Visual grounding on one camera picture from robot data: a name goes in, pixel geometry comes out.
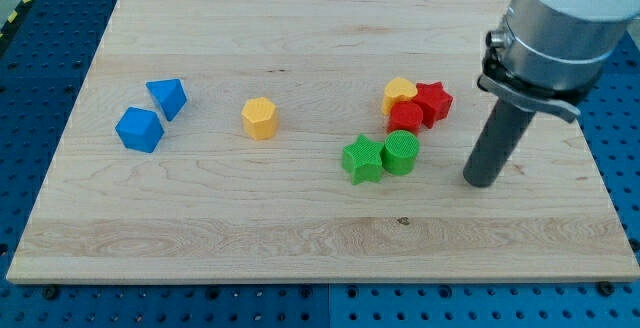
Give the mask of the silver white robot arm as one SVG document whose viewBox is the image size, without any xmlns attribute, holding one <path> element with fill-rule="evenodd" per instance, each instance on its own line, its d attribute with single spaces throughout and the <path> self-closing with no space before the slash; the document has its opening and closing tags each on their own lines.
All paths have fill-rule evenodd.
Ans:
<svg viewBox="0 0 640 328">
<path fill-rule="evenodd" d="M 538 113 L 571 122 L 605 61 L 639 14 L 639 0 L 511 0 L 486 35 L 481 89 L 492 117 L 528 122 Z"/>
</svg>

